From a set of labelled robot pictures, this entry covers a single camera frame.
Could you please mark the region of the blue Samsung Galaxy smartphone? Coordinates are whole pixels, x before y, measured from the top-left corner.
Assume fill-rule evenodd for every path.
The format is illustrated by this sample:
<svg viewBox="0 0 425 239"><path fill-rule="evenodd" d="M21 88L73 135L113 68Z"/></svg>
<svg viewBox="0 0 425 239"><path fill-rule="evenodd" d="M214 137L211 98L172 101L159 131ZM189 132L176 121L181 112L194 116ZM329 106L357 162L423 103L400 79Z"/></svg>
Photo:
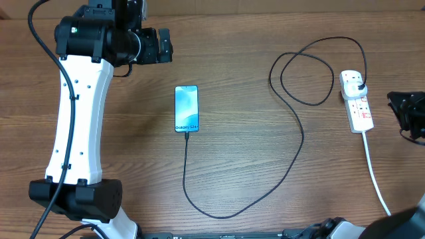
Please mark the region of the blue Samsung Galaxy smartphone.
<svg viewBox="0 0 425 239"><path fill-rule="evenodd" d="M175 88L175 131L199 130L199 89L196 85Z"/></svg>

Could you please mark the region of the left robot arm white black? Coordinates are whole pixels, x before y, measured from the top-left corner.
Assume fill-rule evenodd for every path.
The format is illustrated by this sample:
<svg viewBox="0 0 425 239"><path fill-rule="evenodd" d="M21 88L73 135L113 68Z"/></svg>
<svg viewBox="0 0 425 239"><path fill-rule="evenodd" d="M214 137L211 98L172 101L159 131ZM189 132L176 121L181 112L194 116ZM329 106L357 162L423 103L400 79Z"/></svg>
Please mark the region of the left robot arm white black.
<svg viewBox="0 0 425 239"><path fill-rule="evenodd" d="M53 152L29 196L46 212L63 214L99 238L141 238L122 208L122 183L102 176L104 105L120 66L171 62L168 29L143 28L147 3L89 1L62 18L48 55L60 70L60 102Z"/></svg>

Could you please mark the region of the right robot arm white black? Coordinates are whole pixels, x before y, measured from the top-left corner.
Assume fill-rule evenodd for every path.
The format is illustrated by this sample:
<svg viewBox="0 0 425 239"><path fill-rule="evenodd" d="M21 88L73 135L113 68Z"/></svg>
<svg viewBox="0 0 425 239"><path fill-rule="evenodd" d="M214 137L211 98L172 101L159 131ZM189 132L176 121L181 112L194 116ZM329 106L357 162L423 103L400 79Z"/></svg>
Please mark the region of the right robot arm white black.
<svg viewBox="0 0 425 239"><path fill-rule="evenodd" d="M409 131L406 140L424 145L424 92L389 92L389 106L400 125L399 133ZM344 218L324 220L311 238L398 239L424 237L424 199L417 206L397 214L388 214L367 227L355 226Z"/></svg>

